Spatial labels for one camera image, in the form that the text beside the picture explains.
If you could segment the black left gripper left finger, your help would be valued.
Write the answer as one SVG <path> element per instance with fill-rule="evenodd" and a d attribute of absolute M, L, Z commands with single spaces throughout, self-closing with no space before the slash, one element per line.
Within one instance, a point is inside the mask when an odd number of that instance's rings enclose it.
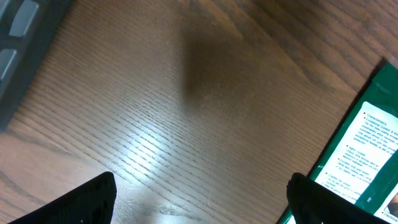
<path fill-rule="evenodd" d="M 10 224 L 110 224 L 117 188 L 112 172 L 103 172 Z"/>

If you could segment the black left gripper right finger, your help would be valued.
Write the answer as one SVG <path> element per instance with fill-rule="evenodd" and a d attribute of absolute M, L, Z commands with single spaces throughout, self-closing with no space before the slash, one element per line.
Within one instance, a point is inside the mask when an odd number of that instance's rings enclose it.
<path fill-rule="evenodd" d="M 287 200 L 296 224 L 388 224 L 298 172 L 287 184 Z"/>

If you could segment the green white 3M package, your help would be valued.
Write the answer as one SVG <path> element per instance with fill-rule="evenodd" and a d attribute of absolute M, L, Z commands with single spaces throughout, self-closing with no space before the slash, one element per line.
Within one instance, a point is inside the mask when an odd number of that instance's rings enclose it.
<path fill-rule="evenodd" d="M 397 223 L 397 59 L 376 67 L 305 176 Z M 296 224 L 289 203 L 278 222 Z"/>

